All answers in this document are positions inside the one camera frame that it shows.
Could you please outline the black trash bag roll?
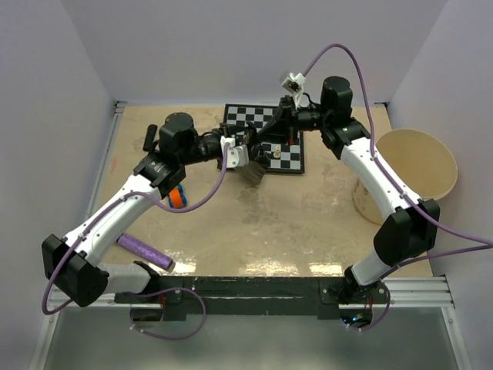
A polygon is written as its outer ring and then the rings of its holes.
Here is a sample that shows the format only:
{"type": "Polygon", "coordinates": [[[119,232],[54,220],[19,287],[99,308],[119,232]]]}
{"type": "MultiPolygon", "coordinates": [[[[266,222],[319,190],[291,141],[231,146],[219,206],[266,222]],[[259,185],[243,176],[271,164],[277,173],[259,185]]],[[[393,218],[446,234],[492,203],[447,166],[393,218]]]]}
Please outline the black trash bag roll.
{"type": "Polygon", "coordinates": [[[155,137],[157,132],[157,125],[148,125],[146,129],[146,135],[143,141],[143,151],[152,152],[155,148],[155,137]]]}

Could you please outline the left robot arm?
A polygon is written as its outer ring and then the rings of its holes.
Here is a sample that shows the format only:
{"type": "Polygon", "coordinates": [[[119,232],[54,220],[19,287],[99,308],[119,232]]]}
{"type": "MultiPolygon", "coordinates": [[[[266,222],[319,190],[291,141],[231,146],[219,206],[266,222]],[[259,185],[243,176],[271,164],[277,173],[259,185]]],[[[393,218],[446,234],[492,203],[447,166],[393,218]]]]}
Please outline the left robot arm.
{"type": "Polygon", "coordinates": [[[102,257],[117,238],[150,207],[165,207],[162,200],[186,176],[186,166],[219,160],[224,170],[249,163],[257,131],[222,123],[198,134],[188,113],[172,113],[163,125],[150,125],[143,143],[146,156],[118,192],[88,220],[64,237],[50,234],[42,242],[42,259],[50,288],[57,287],[80,307],[110,291],[130,291],[140,301],[159,295],[159,283],[134,264],[122,272],[100,267],[102,257]]]}

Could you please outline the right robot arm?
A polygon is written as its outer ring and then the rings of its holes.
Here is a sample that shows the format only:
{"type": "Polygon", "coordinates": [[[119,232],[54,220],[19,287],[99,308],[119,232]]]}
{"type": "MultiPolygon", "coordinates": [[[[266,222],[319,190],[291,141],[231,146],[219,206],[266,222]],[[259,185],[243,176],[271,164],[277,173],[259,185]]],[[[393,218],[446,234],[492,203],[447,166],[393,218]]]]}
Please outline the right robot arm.
{"type": "Polygon", "coordinates": [[[387,273],[434,247],[440,207],[415,193],[377,152],[372,132],[352,116],[353,92],[345,78],[327,77],[320,102],[302,107],[305,81],[303,74],[292,72],[281,79],[288,95],[254,141],[293,145],[299,133],[317,130],[325,147],[353,170],[376,201],[384,222],[374,236],[374,249],[346,269],[337,294],[343,303],[359,303],[387,273]]]}

